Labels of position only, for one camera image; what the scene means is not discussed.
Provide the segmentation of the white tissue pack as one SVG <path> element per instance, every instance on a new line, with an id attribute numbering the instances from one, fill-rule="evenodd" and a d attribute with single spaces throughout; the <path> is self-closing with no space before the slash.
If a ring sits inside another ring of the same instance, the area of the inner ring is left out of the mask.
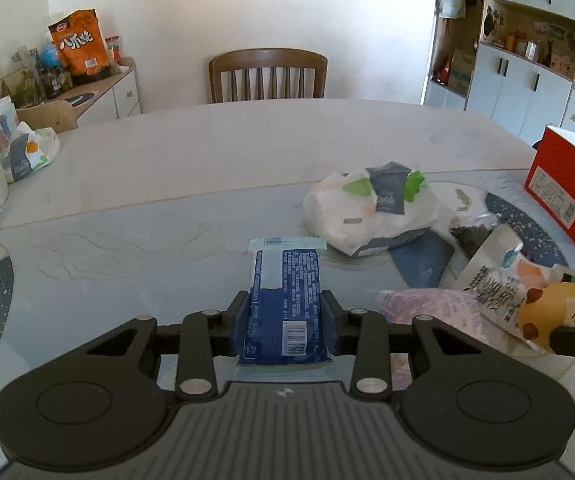
<path id="1" fill-rule="evenodd" d="M 424 174 L 399 162 L 331 174 L 303 200 L 309 231 L 353 258 L 416 240 L 435 224 L 440 206 Z"/>

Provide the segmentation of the white wall cabinet unit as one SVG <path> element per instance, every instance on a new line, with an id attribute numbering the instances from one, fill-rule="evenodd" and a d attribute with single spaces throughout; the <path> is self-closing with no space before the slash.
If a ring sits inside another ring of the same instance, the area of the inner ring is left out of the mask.
<path id="1" fill-rule="evenodd" d="M 437 16 L 422 102 L 484 116 L 529 145 L 575 132 L 575 0 L 465 0 Z"/>

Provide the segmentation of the brown wooden chair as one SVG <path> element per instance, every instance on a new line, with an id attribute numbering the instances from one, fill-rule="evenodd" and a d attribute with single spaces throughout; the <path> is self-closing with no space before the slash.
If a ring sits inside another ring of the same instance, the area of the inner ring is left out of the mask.
<path id="1" fill-rule="evenodd" d="M 208 63 L 213 103 L 277 99 L 322 99 L 327 58 L 293 48 L 243 49 Z"/>

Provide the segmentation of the blue white snack packet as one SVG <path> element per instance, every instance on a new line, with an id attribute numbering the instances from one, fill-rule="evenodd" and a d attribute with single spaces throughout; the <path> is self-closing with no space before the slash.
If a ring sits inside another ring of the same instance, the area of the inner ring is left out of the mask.
<path id="1" fill-rule="evenodd" d="M 236 382 L 337 382 L 322 327 L 320 237 L 259 237 L 252 255 L 247 326 Z"/>

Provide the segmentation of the dark seaweed packet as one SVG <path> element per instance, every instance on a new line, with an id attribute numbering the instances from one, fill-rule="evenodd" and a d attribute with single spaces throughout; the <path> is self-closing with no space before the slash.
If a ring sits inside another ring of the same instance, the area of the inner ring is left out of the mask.
<path id="1" fill-rule="evenodd" d="M 453 218 L 448 231 L 463 254 L 470 259 L 499 224 L 500 219 L 496 214 L 484 212 L 477 216 Z"/>

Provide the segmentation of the pink patterned snack bag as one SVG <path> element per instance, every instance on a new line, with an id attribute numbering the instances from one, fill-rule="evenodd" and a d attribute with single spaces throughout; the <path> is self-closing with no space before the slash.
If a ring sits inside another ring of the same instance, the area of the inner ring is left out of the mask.
<path id="1" fill-rule="evenodd" d="M 518 339 L 485 318 L 478 302 L 462 290 L 382 290 L 376 304 L 389 323 L 410 324 L 417 315 L 427 314 L 510 356 L 525 349 Z"/>

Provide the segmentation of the round blue white placemat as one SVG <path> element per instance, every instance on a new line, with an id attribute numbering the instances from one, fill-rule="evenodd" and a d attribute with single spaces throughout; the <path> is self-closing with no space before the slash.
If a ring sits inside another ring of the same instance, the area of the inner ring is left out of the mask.
<path id="1" fill-rule="evenodd" d="M 528 214 L 493 193 L 435 182 L 443 203 L 432 231 L 393 251 L 407 286 L 382 290 L 375 301 L 388 321 L 429 314 L 529 364 L 555 357 L 522 338 L 515 326 L 531 286 L 567 272 L 552 237 Z"/>

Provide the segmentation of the white sideboard cabinet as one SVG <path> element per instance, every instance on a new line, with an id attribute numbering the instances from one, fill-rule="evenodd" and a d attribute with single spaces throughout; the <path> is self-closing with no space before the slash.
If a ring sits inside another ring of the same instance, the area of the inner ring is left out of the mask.
<path id="1" fill-rule="evenodd" d="M 51 127 L 63 133 L 140 114 L 135 60 L 122 58 L 117 67 L 115 75 L 76 86 L 55 99 L 18 110 L 19 120 L 34 130 Z"/>

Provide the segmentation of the hanging grey tote bag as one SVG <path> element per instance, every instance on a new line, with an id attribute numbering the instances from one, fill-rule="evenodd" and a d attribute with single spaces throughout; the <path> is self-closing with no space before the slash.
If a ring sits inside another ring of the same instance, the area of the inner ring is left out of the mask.
<path id="1" fill-rule="evenodd" d="M 436 0 L 437 16 L 443 20 L 465 18 L 465 0 Z"/>

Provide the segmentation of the white orange snack bag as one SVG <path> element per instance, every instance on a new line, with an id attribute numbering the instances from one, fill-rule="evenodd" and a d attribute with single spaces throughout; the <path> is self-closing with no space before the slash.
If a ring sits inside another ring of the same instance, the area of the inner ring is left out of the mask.
<path id="1" fill-rule="evenodd" d="M 529 261 L 522 248 L 516 232 L 505 224 L 497 226 L 453 285 L 478 301 L 485 318 L 519 338 L 522 333 L 517 316 L 528 289 L 560 283 L 565 275 L 575 278 L 575 270 L 568 266 L 542 266 Z"/>

